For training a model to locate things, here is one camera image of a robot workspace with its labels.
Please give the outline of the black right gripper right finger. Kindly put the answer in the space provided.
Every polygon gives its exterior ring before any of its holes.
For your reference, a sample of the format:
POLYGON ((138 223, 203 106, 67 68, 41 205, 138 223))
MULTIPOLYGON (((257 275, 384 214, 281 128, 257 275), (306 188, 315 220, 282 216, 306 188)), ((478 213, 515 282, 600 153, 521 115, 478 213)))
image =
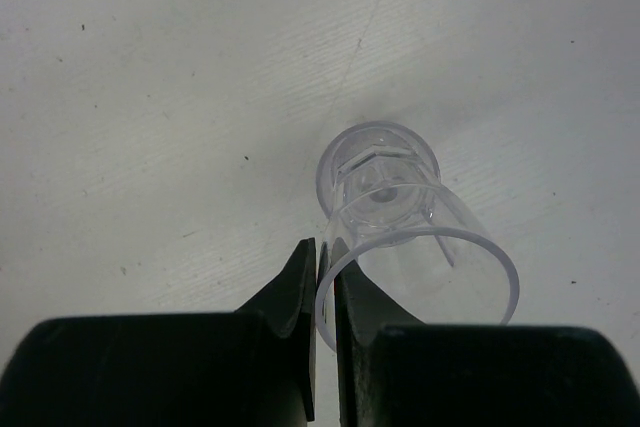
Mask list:
POLYGON ((639 391, 599 332, 424 324, 356 262, 335 285, 344 426, 635 426, 639 391))

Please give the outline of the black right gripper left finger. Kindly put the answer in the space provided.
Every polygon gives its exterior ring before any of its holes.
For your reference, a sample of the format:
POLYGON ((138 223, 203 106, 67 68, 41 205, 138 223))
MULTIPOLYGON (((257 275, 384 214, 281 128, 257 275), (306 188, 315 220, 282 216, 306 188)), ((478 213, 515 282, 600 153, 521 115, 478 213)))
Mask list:
POLYGON ((9 362, 13 426, 305 426, 315 418, 316 246, 231 312, 65 317, 9 362))

